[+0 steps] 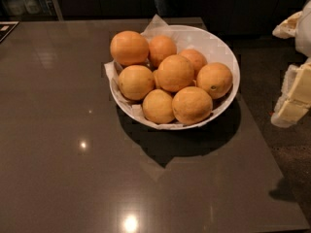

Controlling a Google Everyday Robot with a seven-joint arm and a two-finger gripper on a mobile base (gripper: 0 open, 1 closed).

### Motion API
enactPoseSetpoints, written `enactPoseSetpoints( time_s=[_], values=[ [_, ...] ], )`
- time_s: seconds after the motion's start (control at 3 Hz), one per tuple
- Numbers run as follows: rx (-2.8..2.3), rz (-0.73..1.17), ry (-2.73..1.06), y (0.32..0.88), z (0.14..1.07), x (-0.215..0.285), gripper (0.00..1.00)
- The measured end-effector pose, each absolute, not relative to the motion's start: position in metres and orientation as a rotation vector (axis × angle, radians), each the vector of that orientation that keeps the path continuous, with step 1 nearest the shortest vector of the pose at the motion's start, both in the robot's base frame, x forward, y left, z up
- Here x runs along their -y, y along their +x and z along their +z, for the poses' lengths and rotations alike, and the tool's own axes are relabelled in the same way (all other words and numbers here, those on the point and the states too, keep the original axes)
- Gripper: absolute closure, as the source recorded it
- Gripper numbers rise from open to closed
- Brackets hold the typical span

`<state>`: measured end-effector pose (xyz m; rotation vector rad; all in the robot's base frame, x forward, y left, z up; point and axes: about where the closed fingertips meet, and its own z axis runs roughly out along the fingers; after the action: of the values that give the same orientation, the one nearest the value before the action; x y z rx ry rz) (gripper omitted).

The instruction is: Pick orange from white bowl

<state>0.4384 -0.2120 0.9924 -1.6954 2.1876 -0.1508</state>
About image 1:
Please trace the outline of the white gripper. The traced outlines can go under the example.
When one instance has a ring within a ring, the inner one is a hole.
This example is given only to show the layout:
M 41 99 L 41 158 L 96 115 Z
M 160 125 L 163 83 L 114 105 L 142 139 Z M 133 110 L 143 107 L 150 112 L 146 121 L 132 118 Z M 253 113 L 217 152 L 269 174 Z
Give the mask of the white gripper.
M 307 57 L 311 56 L 311 0 L 302 11 L 283 20 L 272 31 L 280 39 L 295 36 L 295 49 Z M 297 124 L 311 109 L 311 61 L 300 66 L 290 65 L 283 79 L 271 123 L 281 128 Z

